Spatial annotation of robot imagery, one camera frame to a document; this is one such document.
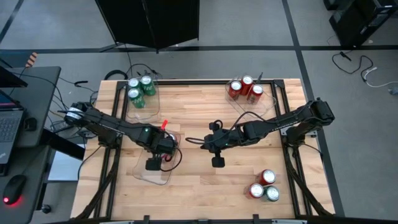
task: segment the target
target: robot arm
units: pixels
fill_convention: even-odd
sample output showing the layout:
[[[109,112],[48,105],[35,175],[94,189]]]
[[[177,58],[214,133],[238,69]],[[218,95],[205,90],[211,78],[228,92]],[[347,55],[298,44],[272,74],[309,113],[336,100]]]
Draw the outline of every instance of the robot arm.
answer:
[[[152,158],[146,163],[147,170],[160,170],[161,155],[173,156],[175,153],[177,142],[164,130],[151,124],[128,123],[100,112],[90,103],[74,103],[64,112],[67,113],[64,117],[66,123],[97,134],[100,145],[114,147],[116,138],[123,134],[152,153]]]
[[[224,167],[224,158],[220,156],[224,149],[236,146],[249,146],[258,143],[269,133],[291,126],[287,130],[287,143],[299,144],[306,133],[321,129],[335,119],[327,102],[309,101],[294,111],[268,120],[248,121],[236,124],[232,130],[222,129],[219,122],[210,123],[213,134],[205,136],[205,143],[200,147],[214,153],[213,167]]]

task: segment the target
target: laptop keyboard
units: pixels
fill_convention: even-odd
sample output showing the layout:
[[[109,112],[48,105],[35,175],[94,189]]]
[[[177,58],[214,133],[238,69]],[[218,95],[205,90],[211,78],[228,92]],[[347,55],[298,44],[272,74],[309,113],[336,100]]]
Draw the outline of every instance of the laptop keyboard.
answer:
[[[0,118],[0,142],[14,140],[20,118]]]

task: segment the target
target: black desk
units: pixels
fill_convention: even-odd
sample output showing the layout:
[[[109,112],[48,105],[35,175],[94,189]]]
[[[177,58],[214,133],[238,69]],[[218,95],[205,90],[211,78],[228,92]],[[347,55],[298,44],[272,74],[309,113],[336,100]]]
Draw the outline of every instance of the black desk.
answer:
[[[9,69],[16,73],[21,73],[22,70],[23,68]],[[60,71],[60,67],[35,67],[25,69],[23,74],[44,78],[57,84]],[[11,154],[8,175],[0,177],[0,194],[2,195],[9,179],[21,174],[29,165],[24,173],[27,176],[27,182],[22,191],[21,200],[11,206],[0,203],[2,223],[29,223],[34,210],[41,207],[46,188],[45,177],[50,172],[49,158],[52,149],[65,152],[78,159],[83,159],[84,155],[83,148],[44,129],[55,87],[38,78],[22,76],[21,79],[28,83],[28,87],[16,88],[11,98],[20,101],[28,117],[34,117],[37,120],[37,130],[21,131],[17,139],[17,148],[13,149]],[[2,90],[10,93],[12,89],[3,88]]]

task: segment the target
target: computer mouse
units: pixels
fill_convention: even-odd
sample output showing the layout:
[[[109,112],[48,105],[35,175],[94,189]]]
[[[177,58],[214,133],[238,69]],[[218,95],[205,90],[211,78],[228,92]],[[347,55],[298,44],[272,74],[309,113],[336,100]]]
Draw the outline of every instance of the computer mouse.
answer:
[[[2,201],[6,205],[12,205],[13,203],[16,203],[21,196],[25,183],[25,175],[15,175],[14,177],[11,177],[10,181],[4,188],[4,192],[2,193]]]

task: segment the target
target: desk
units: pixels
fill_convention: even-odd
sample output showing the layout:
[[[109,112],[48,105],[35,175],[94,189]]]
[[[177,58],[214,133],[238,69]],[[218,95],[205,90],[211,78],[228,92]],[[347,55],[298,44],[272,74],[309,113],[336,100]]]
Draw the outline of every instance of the desk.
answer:
[[[300,80],[286,79],[284,83],[290,109],[304,105],[305,97]],[[104,113],[111,114],[116,85],[117,81],[101,82],[96,107]],[[259,214],[260,218],[294,218],[278,132],[270,133],[253,146],[223,151],[226,166],[222,169],[211,166],[212,154],[184,140],[185,137],[203,138],[210,134],[208,123],[216,119],[221,119],[225,127],[230,127],[235,122],[239,113],[225,100],[224,91],[224,85],[159,85],[161,120],[152,124],[160,125],[167,119],[167,129],[181,134],[183,160],[172,172],[167,185],[158,186],[137,180],[132,176],[132,169],[142,149],[128,138],[123,138],[112,220],[142,220],[144,215],[150,215],[151,220],[251,219],[253,214]],[[271,96],[271,87],[266,88],[265,92]],[[123,96],[121,94],[119,105],[123,103]],[[280,105],[283,105],[282,97],[278,99]],[[270,110],[263,118],[275,115],[275,110]],[[307,138],[306,143],[317,147],[315,139]],[[97,140],[88,141],[85,157],[97,147]],[[333,213],[319,153],[302,146],[300,155],[308,188]],[[103,156],[104,151],[98,151],[82,167],[71,217],[77,216],[96,192]],[[243,195],[243,188],[253,183],[255,174],[264,169],[272,169],[277,175],[274,184],[280,190],[277,202],[248,200]],[[298,187],[296,189],[300,211],[304,214],[301,191]],[[107,198],[106,192],[101,216],[104,215]]]
[[[8,70],[21,73],[24,68],[10,68]],[[44,78],[56,84],[60,71],[60,67],[35,67],[26,68],[24,75]],[[21,79],[27,82],[28,86],[26,88],[15,88],[11,98],[21,103],[26,110],[27,117],[33,117],[37,120],[37,129],[19,133],[17,146],[12,150],[10,157],[8,175],[0,177],[0,193],[2,194],[9,179],[14,175],[21,174],[29,166],[24,174],[27,176],[27,182],[22,190],[21,201],[11,206],[0,203],[0,217],[5,223],[29,223],[34,210],[39,210],[42,206],[46,187],[44,177],[46,172],[50,171],[49,159],[52,149],[58,149],[71,156],[80,157],[80,159],[83,157],[83,148],[44,129],[55,87],[51,83],[38,78],[22,76]],[[2,90],[8,94],[12,88]]]

